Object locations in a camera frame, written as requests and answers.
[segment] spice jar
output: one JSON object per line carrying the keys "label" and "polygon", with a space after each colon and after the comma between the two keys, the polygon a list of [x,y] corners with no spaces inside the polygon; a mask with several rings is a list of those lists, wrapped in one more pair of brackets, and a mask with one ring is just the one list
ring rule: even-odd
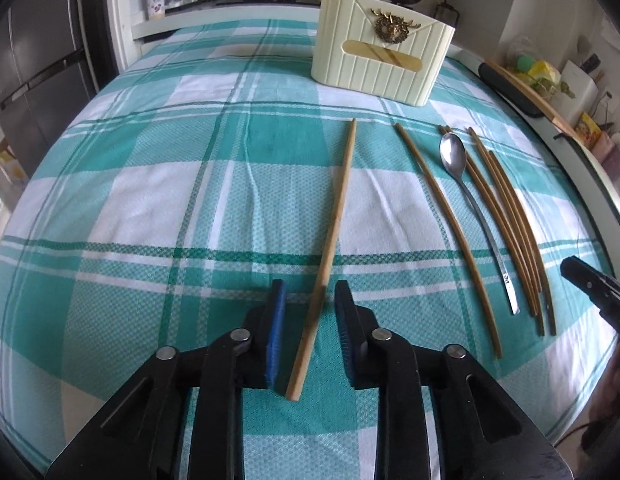
{"label": "spice jar", "polygon": [[165,16],[165,0],[146,0],[148,20],[156,20]]}

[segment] oval slot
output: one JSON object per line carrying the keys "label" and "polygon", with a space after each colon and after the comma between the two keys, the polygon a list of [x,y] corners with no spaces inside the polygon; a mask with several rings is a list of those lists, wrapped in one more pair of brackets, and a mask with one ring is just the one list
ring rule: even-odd
{"label": "oval slot", "polygon": [[381,63],[388,63],[399,66],[413,72],[418,72],[423,68],[423,61],[416,56],[390,50],[382,46],[365,43],[357,40],[346,40],[343,42],[343,52],[353,56],[367,57]]}

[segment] plaid tablecloth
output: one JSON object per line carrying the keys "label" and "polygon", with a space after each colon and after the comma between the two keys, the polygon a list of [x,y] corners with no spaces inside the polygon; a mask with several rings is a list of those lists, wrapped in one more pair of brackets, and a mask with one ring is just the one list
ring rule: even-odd
{"label": "plaid tablecloth", "polygon": [[[330,290],[346,278],[357,303],[413,344],[468,348],[549,438],[587,400],[613,334],[558,264],[578,254],[609,269],[554,158],[449,59],[421,108],[318,85],[315,28],[250,20],[178,31],[101,91],[37,170],[0,244],[0,424],[37,468],[158,346],[192,349],[235,328],[274,278],[290,291],[283,389],[352,117],[359,128]],[[463,256],[395,121],[469,239],[500,361]],[[510,314],[486,238],[441,168],[434,124],[456,128],[479,160],[463,131],[472,125],[503,161],[542,250],[558,337],[536,334],[485,210],[522,306]],[[375,426],[376,392],[348,386],[328,300],[301,401],[245,393],[247,478],[372,478]]]}

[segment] metal rivet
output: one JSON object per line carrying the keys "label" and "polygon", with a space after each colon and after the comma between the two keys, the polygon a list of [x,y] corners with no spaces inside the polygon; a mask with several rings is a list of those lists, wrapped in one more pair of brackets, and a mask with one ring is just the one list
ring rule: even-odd
{"label": "metal rivet", "polygon": [[463,357],[466,357],[466,349],[461,345],[450,345],[445,349],[445,351],[450,357],[455,359],[462,359]]}
{"label": "metal rivet", "polygon": [[392,332],[386,328],[375,328],[372,331],[372,337],[377,341],[388,341],[392,337]]}
{"label": "metal rivet", "polygon": [[161,361],[169,361],[177,354],[177,351],[174,350],[171,346],[162,346],[156,351],[157,359]]}
{"label": "metal rivet", "polygon": [[230,332],[233,341],[247,341],[250,339],[250,331],[247,328],[235,328]]}

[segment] chopstick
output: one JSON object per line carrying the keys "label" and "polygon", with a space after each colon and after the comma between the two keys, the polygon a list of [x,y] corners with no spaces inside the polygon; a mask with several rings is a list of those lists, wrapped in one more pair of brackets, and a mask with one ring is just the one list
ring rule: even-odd
{"label": "chopstick", "polygon": [[[442,135],[445,135],[447,132],[453,133],[452,128],[449,126],[446,126],[445,128],[443,126],[437,126],[437,129]],[[485,177],[477,168],[477,165],[470,153],[468,153],[468,173],[484,199],[485,204],[488,206],[488,209],[490,210],[490,213],[506,242],[508,251],[510,251],[512,261],[514,262],[514,266],[517,269],[517,274],[522,282],[523,291],[526,295],[526,299],[528,300],[528,305],[530,306],[530,309],[533,309],[535,293],[533,292],[534,289],[532,287],[532,281],[530,279],[530,274],[528,273],[528,267],[523,259],[521,248],[516,242],[512,228],[508,224],[508,220],[506,219],[503,209],[501,209],[501,205],[494,196],[494,193],[492,192],[492,189],[490,189]]]}
{"label": "chopstick", "polygon": [[510,220],[510,226],[512,227],[512,233],[514,234],[515,239],[519,241],[519,247],[521,248],[521,253],[528,266],[528,273],[529,273],[530,278],[532,279],[533,287],[535,289],[535,293],[533,294],[533,298],[532,298],[533,301],[530,306],[532,309],[531,314],[534,317],[536,317],[536,322],[538,324],[540,335],[545,335],[546,328],[544,327],[544,320],[543,320],[543,316],[541,315],[541,305],[539,304],[539,298],[538,298],[538,293],[541,292],[541,282],[539,280],[538,274],[536,273],[536,265],[535,265],[535,262],[532,256],[532,248],[530,247],[530,242],[528,240],[528,237],[524,233],[524,229],[522,226],[522,220],[517,215],[516,207],[514,205],[513,199],[512,197],[510,197],[510,194],[508,193],[508,190],[506,189],[506,185],[501,179],[501,175],[499,174],[497,169],[494,167],[492,161],[490,160],[490,156],[488,155],[488,150],[485,149],[484,144],[482,143],[481,139],[479,138],[477,133],[474,131],[474,129],[468,128],[468,132],[472,136],[472,139],[474,139],[474,142],[476,143],[476,146],[479,150],[479,154],[481,155],[481,158],[484,161],[484,164],[488,170],[488,173],[490,173],[490,176],[492,177],[492,180],[494,181],[494,184],[496,185],[497,190],[499,191],[501,202],[503,203],[505,212],[508,216],[508,219]]}
{"label": "chopstick", "polygon": [[396,123],[394,127],[403,138],[403,141],[408,146],[408,149],[411,151],[414,158],[417,160],[417,163],[420,165],[421,170],[423,171],[423,175],[426,178],[427,184],[429,185],[433,194],[437,197],[437,202],[439,202],[439,206],[443,211],[443,214],[445,214],[447,221],[452,227],[452,230],[455,232],[456,241],[461,246],[461,250],[463,251],[463,255],[465,256],[466,262],[468,263],[470,273],[472,274],[474,285],[476,286],[477,293],[479,294],[479,299],[481,300],[481,304],[484,310],[484,317],[486,323],[488,324],[490,339],[492,340],[492,348],[494,349],[494,354],[497,356],[497,359],[501,359],[503,357],[503,350],[501,349],[501,341],[499,340],[499,333],[497,332],[497,324],[494,319],[494,313],[492,311],[492,307],[490,306],[488,293],[484,287],[484,280],[481,277],[479,269],[476,266],[474,256],[472,256],[470,246],[468,245],[468,240],[466,240],[466,237],[463,235],[461,225],[459,225],[459,222],[457,221],[455,214],[450,207],[450,204],[445,199],[445,195],[443,195],[443,192],[439,188],[439,184],[437,184],[437,181],[434,179],[433,174],[427,167],[426,161],[421,156],[421,153],[417,149],[417,146],[414,144],[412,139],[410,139],[410,136],[403,129],[403,126],[401,126],[399,123]]}
{"label": "chopstick", "polygon": [[550,321],[550,335],[556,335],[556,319],[554,317],[554,304],[552,304],[552,292],[550,289],[550,283],[548,282],[548,275],[546,274],[546,266],[544,265],[543,258],[541,257],[541,251],[539,250],[539,245],[536,243],[535,234],[532,231],[532,226],[530,225],[530,221],[528,220],[528,216],[526,215],[525,210],[523,209],[523,205],[517,196],[517,193],[514,191],[514,187],[510,182],[506,172],[503,170],[503,166],[494,152],[490,152],[490,158],[494,162],[494,166],[497,168],[497,171],[501,173],[503,181],[506,184],[506,187],[509,189],[510,194],[514,200],[515,206],[519,211],[519,215],[523,221],[523,227],[528,234],[528,239],[530,240],[533,247],[533,254],[535,257],[536,268],[539,272],[539,277],[541,279],[541,286],[544,291],[544,297],[546,298],[546,303],[548,304],[548,318]]}
{"label": "chopstick", "polygon": [[352,155],[354,153],[354,141],[357,136],[357,120],[352,119],[349,134],[347,136],[346,150],[343,156],[343,176],[341,177],[341,186],[334,197],[334,207],[332,216],[328,226],[328,232],[323,245],[323,253],[321,254],[321,263],[319,264],[319,272],[317,273],[314,289],[310,297],[310,306],[305,316],[305,324],[301,333],[301,341],[296,352],[295,364],[292,368],[290,381],[287,384],[285,397],[289,400],[299,400],[303,383],[308,373],[310,365],[310,357],[316,340],[316,333],[319,328],[319,318],[323,309],[323,301],[325,300],[325,291],[330,281],[330,271],[332,270],[332,261],[334,260],[334,252],[337,247],[337,238],[339,237],[339,227],[341,226],[341,216],[346,203],[347,182],[349,181],[350,167],[352,166]]}

